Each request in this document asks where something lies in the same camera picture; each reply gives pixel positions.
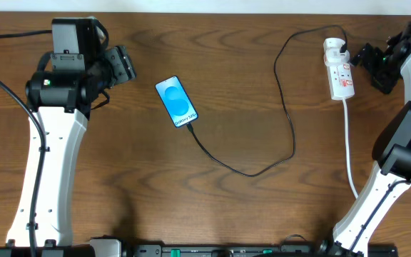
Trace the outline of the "blue Galaxy smartphone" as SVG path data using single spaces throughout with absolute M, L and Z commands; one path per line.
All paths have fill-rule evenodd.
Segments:
M 198 112 L 177 76 L 158 82 L 155 88 L 176 128 L 198 119 Z

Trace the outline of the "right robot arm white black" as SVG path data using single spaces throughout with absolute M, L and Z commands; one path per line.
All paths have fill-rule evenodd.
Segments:
M 399 79 L 404 83 L 405 105 L 373 146 L 374 164 L 367 183 L 333 228 L 331 240 L 323 241 L 318 249 L 326 256 L 368 256 L 373 232 L 411 187 L 411 21 L 387 40 L 385 50 L 365 44 L 351 56 L 344 40 L 327 40 L 323 46 L 328 68 L 336 64 L 362 66 L 370 74 L 372 86 L 384 94 L 389 94 Z

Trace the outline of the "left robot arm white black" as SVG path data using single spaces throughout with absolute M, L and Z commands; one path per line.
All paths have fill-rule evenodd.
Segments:
M 73 243 L 76 161 L 99 96 L 135 78 L 124 46 L 110 47 L 94 18 L 55 18 L 54 48 L 40 59 L 20 106 L 29 116 L 29 155 L 18 209 L 0 256 L 130 256 L 113 236 Z

